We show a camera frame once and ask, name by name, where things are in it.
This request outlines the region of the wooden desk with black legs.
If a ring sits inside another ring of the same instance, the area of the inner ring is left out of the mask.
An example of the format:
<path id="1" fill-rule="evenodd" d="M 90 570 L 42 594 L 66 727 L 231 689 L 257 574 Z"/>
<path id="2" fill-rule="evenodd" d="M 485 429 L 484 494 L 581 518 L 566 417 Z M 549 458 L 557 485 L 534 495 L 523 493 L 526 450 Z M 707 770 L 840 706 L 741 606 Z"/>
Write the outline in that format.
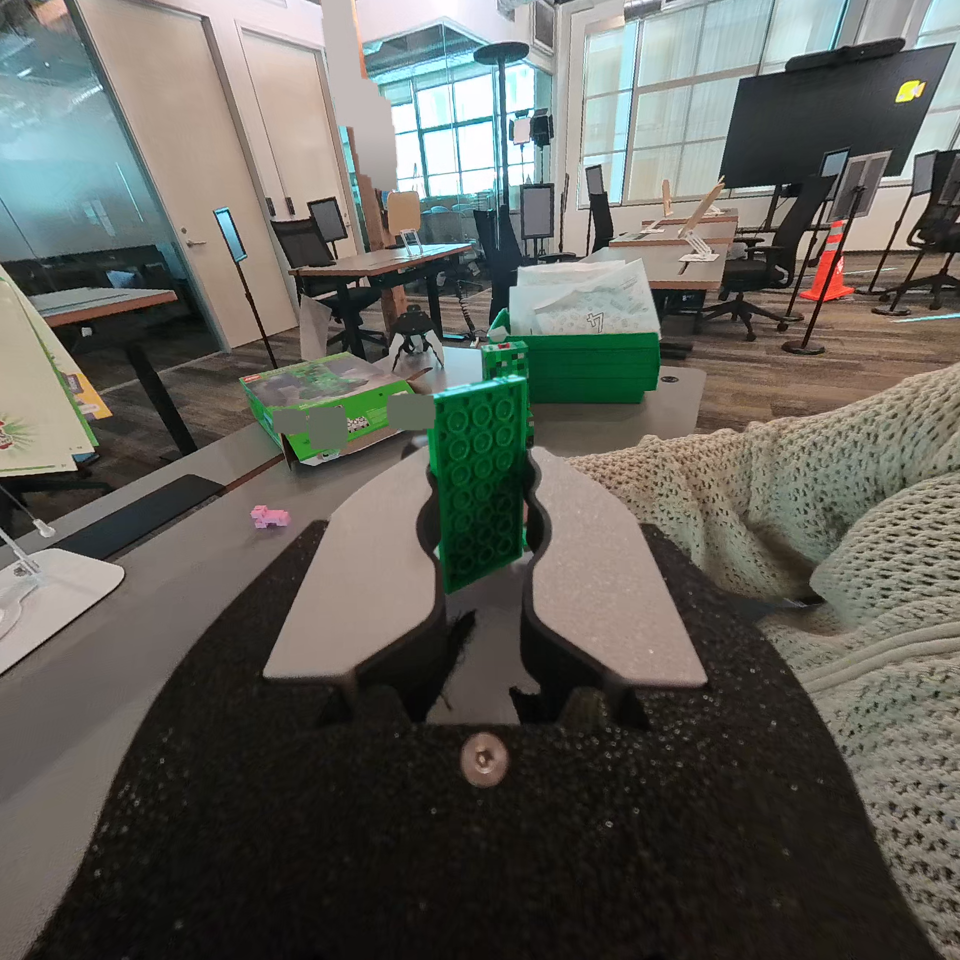
<path id="1" fill-rule="evenodd" d="M 161 456 L 167 462 L 196 452 L 198 445 L 145 351 L 143 341 L 147 326 L 143 317 L 152 308 L 175 304 L 178 300 L 173 290 L 92 287 L 29 297 L 39 315 L 54 330 L 98 324 L 107 326 L 107 345 L 125 354 L 150 404 L 175 444 L 176 453 L 168 452 Z"/>
<path id="2" fill-rule="evenodd" d="M 706 214 L 694 228 L 711 258 L 702 258 L 685 239 L 687 218 L 679 215 L 663 221 L 653 231 L 616 236 L 600 253 L 625 262 L 641 261 L 653 292 L 717 293 L 739 221 L 736 207 L 721 206 L 720 210 Z"/>
<path id="3" fill-rule="evenodd" d="M 351 282 L 367 279 L 375 298 L 385 290 L 400 288 L 415 281 L 424 281 L 427 290 L 429 316 L 440 338 L 445 336 L 442 328 L 442 312 L 437 283 L 438 273 L 455 268 L 459 258 L 473 251 L 471 244 L 439 244 L 414 246 L 412 249 L 386 248 L 357 254 L 333 261 L 327 266 L 304 266 L 288 270 L 294 278 L 297 294 L 305 293 L 305 282 L 316 280 L 330 285 L 334 291 L 334 304 L 338 307 L 344 326 L 343 337 L 346 349 L 366 359 L 361 336 L 361 307 L 356 303 Z"/>

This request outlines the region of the wooden laptop stand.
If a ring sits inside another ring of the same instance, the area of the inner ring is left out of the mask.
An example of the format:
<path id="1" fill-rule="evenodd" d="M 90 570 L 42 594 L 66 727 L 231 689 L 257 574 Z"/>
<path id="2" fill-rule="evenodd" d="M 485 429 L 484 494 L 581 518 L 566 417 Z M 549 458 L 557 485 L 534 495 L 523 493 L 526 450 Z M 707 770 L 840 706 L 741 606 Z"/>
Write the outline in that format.
<path id="1" fill-rule="evenodd" d="M 707 241 L 699 235 L 697 228 L 706 217 L 721 215 L 723 213 L 719 207 L 715 205 L 715 202 L 724 191 L 725 186 L 725 178 L 721 176 L 718 182 L 702 197 L 694 211 L 680 225 L 678 241 L 685 243 L 689 247 L 689 252 L 678 258 L 683 269 L 691 263 L 713 262 L 718 258 L 718 253 L 714 252 Z M 673 196 L 668 178 L 664 178 L 661 183 L 661 201 L 664 216 L 649 224 L 642 231 L 642 241 L 651 240 L 655 234 L 660 234 L 663 231 L 662 227 L 666 225 L 666 220 L 668 220 L 672 214 Z"/>

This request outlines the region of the white illustrated booklet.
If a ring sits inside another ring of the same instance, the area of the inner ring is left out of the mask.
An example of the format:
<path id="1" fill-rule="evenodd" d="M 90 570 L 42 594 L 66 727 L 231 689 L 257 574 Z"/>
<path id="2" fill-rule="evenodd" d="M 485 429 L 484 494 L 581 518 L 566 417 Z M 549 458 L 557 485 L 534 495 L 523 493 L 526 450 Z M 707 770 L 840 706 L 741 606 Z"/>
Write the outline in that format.
<path id="1" fill-rule="evenodd" d="M 1 477 L 73 472 L 112 416 L 51 326 L 1 270 Z"/>

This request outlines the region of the orange traffic cone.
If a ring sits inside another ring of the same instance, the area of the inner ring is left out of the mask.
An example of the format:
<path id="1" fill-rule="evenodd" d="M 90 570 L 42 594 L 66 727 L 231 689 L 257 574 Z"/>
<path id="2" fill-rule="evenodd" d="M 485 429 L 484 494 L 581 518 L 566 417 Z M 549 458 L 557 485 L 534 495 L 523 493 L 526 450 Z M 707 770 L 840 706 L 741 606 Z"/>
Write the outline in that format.
<path id="1" fill-rule="evenodd" d="M 846 225 L 843 220 L 832 222 L 812 286 L 798 294 L 801 300 L 827 303 L 856 293 L 856 289 L 845 282 L 844 254 L 838 251 Z"/>

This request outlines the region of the beige door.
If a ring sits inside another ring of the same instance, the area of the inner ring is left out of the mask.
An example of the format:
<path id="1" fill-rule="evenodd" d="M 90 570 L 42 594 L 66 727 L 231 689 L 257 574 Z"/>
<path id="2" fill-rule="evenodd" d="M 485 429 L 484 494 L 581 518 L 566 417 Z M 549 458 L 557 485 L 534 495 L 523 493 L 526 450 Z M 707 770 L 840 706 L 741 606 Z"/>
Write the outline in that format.
<path id="1" fill-rule="evenodd" d="M 227 207 L 267 334 L 297 324 L 202 18 L 146 2 L 78 2 L 202 305 L 230 348 L 260 339 L 213 216 Z"/>
<path id="2" fill-rule="evenodd" d="M 238 33 L 266 138 L 260 165 L 270 219 L 310 219 L 311 202 L 334 198 L 346 233 L 334 252 L 355 254 L 354 204 L 323 50 L 250 27 Z"/>

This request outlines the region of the large black display screen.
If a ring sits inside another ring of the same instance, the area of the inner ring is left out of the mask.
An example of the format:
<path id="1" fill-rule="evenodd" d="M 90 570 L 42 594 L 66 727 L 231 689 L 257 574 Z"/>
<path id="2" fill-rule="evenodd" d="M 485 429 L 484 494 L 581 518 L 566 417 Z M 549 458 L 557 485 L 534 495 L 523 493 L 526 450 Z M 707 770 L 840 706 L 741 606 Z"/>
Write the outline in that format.
<path id="1" fill-rule="evenodd" d="M 901 172 L 954 54 L 954 43 L 836 68 L 741 78 L 718 175 L 730 189 L 796 184 L 825 154 L 891 151 Z"/>

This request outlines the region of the white hanging bag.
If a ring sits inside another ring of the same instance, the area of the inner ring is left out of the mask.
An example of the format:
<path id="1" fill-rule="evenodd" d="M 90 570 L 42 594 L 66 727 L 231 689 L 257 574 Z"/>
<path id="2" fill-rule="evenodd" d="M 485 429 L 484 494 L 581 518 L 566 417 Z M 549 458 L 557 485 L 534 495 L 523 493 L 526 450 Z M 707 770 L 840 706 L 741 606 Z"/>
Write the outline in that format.
<path id="1" fill-rule="evenodd" d="M 299 302 L 298 333 L 301 361 L 328 355 L 332 311 L 317 298 L 304 295 Z"/>

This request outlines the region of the large green lego plate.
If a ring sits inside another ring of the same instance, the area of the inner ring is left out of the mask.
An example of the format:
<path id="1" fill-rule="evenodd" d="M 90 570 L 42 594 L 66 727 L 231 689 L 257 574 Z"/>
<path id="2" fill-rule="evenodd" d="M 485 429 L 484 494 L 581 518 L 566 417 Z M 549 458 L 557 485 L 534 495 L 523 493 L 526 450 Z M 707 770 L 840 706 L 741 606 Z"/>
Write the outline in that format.
<path id="1" fill-rule="evenodd" d="M 526 378 L 511 374 L 433 397 L 427 432 L 447 594 L 521 558 L 528 434 Z"/>

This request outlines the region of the black desk pad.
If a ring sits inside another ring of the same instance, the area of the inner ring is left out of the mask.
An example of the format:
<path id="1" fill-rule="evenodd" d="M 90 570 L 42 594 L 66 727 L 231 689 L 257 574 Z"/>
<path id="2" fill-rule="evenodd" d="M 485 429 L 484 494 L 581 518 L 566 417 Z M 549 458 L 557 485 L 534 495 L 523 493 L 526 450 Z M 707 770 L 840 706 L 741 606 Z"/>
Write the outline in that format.
<path id="1" fill-rule="evenodd" d="M 108 561 L 225 492 L 225 486 L 210 479 L 184 474 L 67 535 L 56 547 L 82 557 Z"/>

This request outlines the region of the white phone stand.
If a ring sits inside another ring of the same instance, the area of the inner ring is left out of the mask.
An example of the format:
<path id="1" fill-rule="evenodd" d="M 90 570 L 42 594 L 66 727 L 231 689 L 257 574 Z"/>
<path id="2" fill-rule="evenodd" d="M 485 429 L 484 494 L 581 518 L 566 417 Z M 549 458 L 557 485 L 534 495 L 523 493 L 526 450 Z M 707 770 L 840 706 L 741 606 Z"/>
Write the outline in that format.
<path id="1" fill-rule="evenodd" d="M 126 577 L 118 564 L 57 547 L 27 553 L 1 530 L 13 561 L 1 571 L 1 672 L 7 673 Z"/>

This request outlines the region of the stack of green trays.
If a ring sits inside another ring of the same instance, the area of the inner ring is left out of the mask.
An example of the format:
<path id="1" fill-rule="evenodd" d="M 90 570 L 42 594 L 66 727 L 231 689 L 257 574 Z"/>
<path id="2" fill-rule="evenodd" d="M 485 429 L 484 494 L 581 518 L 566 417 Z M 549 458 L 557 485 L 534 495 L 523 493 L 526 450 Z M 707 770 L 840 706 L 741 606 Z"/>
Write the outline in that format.
<path id="1" fill-rule="evenodd" d="M 515 335 L 503 309 L 487 343 L 524 340 L 530 351 L 528 400 L 537 404 L 639 404 L 657 386 L 660 336 Z"/>

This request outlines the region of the green lego set box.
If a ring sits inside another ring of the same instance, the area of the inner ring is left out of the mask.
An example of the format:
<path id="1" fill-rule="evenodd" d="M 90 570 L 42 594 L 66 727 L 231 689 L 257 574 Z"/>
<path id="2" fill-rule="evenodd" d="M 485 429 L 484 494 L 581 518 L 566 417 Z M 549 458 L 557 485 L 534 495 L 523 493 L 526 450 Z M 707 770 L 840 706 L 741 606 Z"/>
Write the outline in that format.
<path id="1" fill-rule="evenodd" d="M 240 383 L 288 466 L 318 466 L 422 427 L 430 399 L 348 352 L 250 374 Z"/>

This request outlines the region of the light panel on stand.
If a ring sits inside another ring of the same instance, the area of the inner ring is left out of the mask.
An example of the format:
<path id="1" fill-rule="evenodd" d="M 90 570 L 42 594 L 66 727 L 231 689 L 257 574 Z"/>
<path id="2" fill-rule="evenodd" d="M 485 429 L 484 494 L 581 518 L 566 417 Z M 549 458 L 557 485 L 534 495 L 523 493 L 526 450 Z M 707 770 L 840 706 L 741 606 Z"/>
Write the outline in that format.
<path id="1" fill-rule="evenodd" d="M 533 146 L 534 149 L 538 152 L 539 161 L 544 162 L 546 149 L 551 145 L 553 139 L 553 118 L 552 115 L 547 113 L 544 109 L 539 111 L 535 110 L 534 112 L 526 111 L 522 114 L 518 114 L 514 120 L 511 122 L 510 126 L 510 142 L 520 149 L 523 149 L 526 146 Z M 525 179 L 524 182 L 519 186 L 519 196 L 521 196 L 521 186 L 524 184 L 540 184 L 548 183 L 544 179 L 544 174 L 539 175 L 539 180 L 537 182 L 531 181 L 529 178 Z M 519 222 L 521 222 L 521 213 L 519 213 Z M 555 187 L 555 222 L 556 222 L 556 187 Z M 522 243 L 522 232 L 520 232 L 520 241 L 524 250 L 527 250 L 527 247 L 524 247 Z"/>

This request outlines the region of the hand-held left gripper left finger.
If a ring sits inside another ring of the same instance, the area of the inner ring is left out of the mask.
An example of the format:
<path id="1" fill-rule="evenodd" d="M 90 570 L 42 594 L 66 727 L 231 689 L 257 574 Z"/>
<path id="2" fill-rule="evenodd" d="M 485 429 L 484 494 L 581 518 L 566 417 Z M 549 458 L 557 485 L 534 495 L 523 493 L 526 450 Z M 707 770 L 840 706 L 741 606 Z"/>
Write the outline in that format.
<path id="1" fill-rule="evenodd" d="M 385 687 L 415 722 L 468 723 L 456 676 L 477 613 L 450 606 L 438 517 L 427 450 L 406 451 L 347 498 L 331 514 L 264 680 L 325 685 L 349 707 Z"/>

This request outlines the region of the plain white paper bag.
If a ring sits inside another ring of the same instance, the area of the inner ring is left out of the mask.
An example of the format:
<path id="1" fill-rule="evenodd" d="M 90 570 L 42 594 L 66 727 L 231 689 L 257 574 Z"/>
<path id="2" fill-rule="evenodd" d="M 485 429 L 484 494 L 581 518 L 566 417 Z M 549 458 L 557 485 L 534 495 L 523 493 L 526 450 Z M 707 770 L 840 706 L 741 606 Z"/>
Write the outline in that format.
<path id="1" fill-rule="evenodd" d="M 565 261 L 519 267 L 510 288 L 510 314 L 522 314 L 552 304 L 578 289 L 609 285 L 629 264 L 622 259 L 597 262 Z"/>

